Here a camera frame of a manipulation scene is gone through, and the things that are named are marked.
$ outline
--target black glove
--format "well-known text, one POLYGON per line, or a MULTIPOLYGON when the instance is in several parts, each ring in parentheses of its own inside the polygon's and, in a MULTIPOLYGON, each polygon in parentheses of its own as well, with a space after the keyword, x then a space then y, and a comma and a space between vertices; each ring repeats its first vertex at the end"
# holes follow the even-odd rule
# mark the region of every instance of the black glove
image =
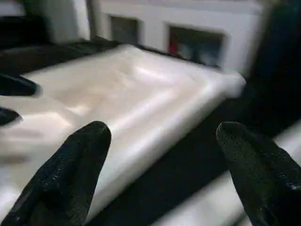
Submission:
MULTIPOLYGON (((0 74, 1 96, 33 96, 41 90, 40 86, 21 76, 9 76, 0 74)), ((0 126, 9 124, 21 116, 11 110, 0 106, 0 126)))
POLYGON ((290 155, 236 122, 221 123, 216 137, 252 224, 299 225, 301 168, 290 155))
POLYGON ((70 135, 36 172, 1 226, 83 225, 110 143, 111 132, 99 121, 70 135))

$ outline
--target white frame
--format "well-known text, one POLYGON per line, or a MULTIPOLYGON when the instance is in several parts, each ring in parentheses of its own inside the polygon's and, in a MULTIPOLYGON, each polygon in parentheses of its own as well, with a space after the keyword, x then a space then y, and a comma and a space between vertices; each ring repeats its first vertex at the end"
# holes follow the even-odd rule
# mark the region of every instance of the white frame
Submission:
POLYGON ((218 65, 245 74, 255 49, 254 40, 262 19, 263 7, 253 2, 166 3, 163 0, 94 0, 97 36, 111 40, 110 16, 140 21, 140 44, 167 52, 169 27, 201 31, 218 31, 227 37, 223 42, 218 65))

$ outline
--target shelf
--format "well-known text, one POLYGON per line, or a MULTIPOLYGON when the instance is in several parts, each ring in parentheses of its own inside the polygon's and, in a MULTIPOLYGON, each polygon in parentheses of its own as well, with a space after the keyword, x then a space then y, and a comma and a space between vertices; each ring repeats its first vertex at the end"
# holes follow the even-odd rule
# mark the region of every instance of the shelf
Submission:
POLYGON ((139 44, 139 22, 136 19, 129 19, 111 16, 112 40, 132 45, 139 44))
POLYGON ((169 25, 168 52, 196 63, 217 66, 225 38, 220 32, 169 25))

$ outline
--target red object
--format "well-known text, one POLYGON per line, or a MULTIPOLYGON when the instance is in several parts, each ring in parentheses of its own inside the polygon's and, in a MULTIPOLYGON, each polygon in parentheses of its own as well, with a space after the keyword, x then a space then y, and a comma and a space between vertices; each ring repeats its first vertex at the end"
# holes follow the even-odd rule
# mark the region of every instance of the red object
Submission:
POLYGON ((169 40, 168 53, 171 53, 174 55, 178 54, 178 42, 175 38, 171 38, 169 40))

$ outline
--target gloved hand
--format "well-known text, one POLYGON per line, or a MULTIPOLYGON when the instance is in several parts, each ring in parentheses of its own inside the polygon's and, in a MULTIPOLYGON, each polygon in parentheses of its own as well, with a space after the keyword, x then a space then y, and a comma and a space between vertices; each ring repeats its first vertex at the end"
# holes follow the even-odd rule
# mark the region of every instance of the gloved hand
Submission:
POLYGON ((221 123, 216 138, 252 224, 299 225, 301 168, 290 155, 236 122, 221 123))
MULTIPOLYGON (((41 90, 40 86, 21 76, 0 74, 1 96, 33 96, 41 90)), ((9 124, 21 116, 11 110, 0 106, 0 126, 9 124)))
POLYGON ((36 172, 1 226, 83 225, 110 143, 111 132, 99 121, 70 135, 36 172))

